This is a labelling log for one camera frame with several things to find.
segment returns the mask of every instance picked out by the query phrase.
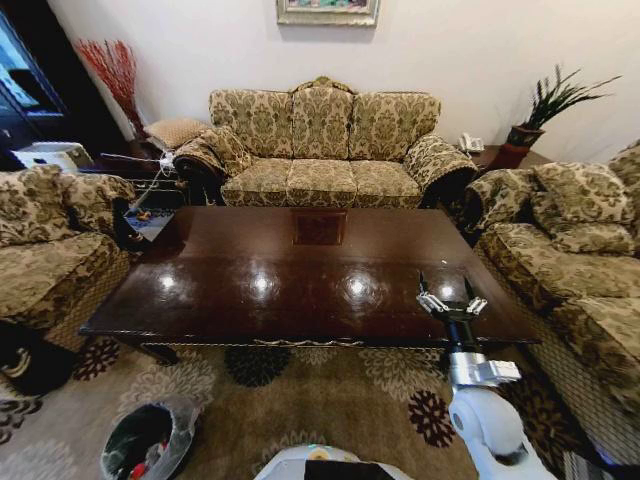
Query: cushion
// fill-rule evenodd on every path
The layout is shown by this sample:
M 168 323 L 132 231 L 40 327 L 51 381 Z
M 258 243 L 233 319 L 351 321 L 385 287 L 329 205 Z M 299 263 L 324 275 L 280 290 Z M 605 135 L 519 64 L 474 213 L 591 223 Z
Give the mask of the cushion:
M 292 96 L 288 92 L 214 90 L 211 122 L 229 126 L 258 157 L 293 157 Z
M 625 187 L 607 165 L 547 163 L 533 171 L 568 222 L 633 222 Z
M 565 253 L 535 226 L 497 223 L 480 237 L 487 257 L 536 310 L 574 297 L 640 297 L 640 260 Z
M 295 207 L 353 205 L 356 182 L 349 162 L 342 160 L 294 160 L 287 180 L 287 202 Z
M 347 158 L 353 95 L 344 88 L 321 77 L 294 91 L 294 158 Z
M 534 193 L 531 206 L 536 222 L 551 235 L 553 246 L 559 250 L 633 255 L 633 238 L 619 223 L 565 222 L 549 192 Z
M 113 175 L 65 173 L 60 175 L 60 185 L 64 205 L 72 209 L 81 229 L 114 238 L 115 201 L 123 200 L 126 208 L 136 198 L 133 185 Z
M 494 223 L 514 221 L 535 189 L 531 170 L 493 170 L 474 180 L 466 195 L 476 195 L 482 216 L 475 227 L 484 230 Z
M 640 411 L 640 299 L 572 299 L 553 325 L 627 412 Z
M 356 207 L 417 208 L 422 201 L 418 184 L 396 162 L 351 162 Z
M 282 207 L 287 200 L 291 160 L 261 158 L 225 183 L 222 198 L 232 207 Z
M 57 165 L 0 173 L 0 246 L 75 235 L 62 204 Z
M 220 162 L 225 172 L 234 177 L 241 174 L 253 163 L 253 156 L 247 151 L 230 127 L 211 128 L 200 135 Z
M 31 328 L 57 325 L 118 252 L 101 233 L 0 248 L 0 317 Z
M 636 251 L 640 253 L 640 140 L 616 155 L 609 162 L 609 167 L 615 172 L 627 188 L 627 195 L 631 198 L 635 208 Z
M 193 118 L 170 118 L 147 125 L 144 131 L 163 150 L 173 150 L 196 138 L 207 128 L 211 126 Z
M 466 184 L 478 170 L 465 154 L 437 135 L 420 137 L 407 152 L 404 168 L 423 193 L 437 180 L 455 171 L 466 170 Z
M 409 147 L 435 128 L 439 115 L 440 102 L 428 93 L 359 93 L 349 158 L 401 162 Z

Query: red decorative branches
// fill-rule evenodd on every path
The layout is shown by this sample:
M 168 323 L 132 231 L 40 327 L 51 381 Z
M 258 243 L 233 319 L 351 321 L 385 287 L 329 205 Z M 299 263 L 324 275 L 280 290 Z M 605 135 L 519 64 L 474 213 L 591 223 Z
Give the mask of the red decorative branches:
M 142 122 L 136 108 L 136 59 L 131 47 L 120 40 L 105 40 L 104 46 L 95 40 L 79 40 L 76 48 L 109 88 L 135 129 L 136 137 L 144 138 Z

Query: sofa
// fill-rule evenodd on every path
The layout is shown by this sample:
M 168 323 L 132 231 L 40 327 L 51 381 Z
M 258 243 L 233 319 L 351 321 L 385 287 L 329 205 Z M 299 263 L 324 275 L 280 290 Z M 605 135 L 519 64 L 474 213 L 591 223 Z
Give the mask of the sofa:
M 598 451 L 613 463 L 638 465 L 640 142 L 608 165 L 588 168 L 610 175 L 624 195 L 610 194 L 597 176 L 582 182 L 584 167 L 576 164 L 498 170 L 467 186 L 464 228 L 533 325 L 542 343 L 530 352 Z M 581 182 L 586 189 L 576 187 Z M 609 226 L 592 221 L 554 231 L 545 218 L 558 222 L 564 213 L 538 207 L 557 186 Z M 614 199 L 623 197 L 621 207 Z
M 192 204 L 417 208 L 476 172 L 433 135 L 427 93 L 356 93 L 326 77 L 289 92 L 215 90 L 213 127 L 177 149 Z
M 0 173 L 0 322 L 80 350 L 78 327 L 129 270 L 134 232 L 122 213 L 133 199 L 132 185 L 109 175 L 55 165 Z M 6 341 L 3 348 L 13 348 Z M 28 355 L 0 365 L 0 400 L 21 398 L 11 379 Z

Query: carpet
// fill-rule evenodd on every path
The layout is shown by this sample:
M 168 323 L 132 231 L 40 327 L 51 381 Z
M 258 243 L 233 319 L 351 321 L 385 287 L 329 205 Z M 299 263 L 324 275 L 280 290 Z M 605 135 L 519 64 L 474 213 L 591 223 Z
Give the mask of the carpet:
M 136 405 L 182 394 L 204 408 L 179 479 L 251 479 L 279 450 L 324 443 L 395 465 L 416 480 L 476 478 L 447 404 L 438 350 L 189 347 L 161 367 L 107 339 L 82 352 L 60 390 L 0 406 L 0 479 L 100 478 L 114 424 Z M 504 394 L 556 475 L 588 443 L 515 348 L 524 379 Z

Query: glossy table surface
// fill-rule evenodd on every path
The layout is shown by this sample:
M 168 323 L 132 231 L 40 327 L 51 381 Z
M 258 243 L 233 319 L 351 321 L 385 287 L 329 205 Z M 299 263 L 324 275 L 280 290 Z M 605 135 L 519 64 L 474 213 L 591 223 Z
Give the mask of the glossy table surface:
M 445 301 L 465 301 L 465 275 L 489 301 L 480 341 L 535 341 L 442 212 L 384 209 L 183 207 L 81 333 L 443 346 L 443 325 L 415 299 L 420 270 Z

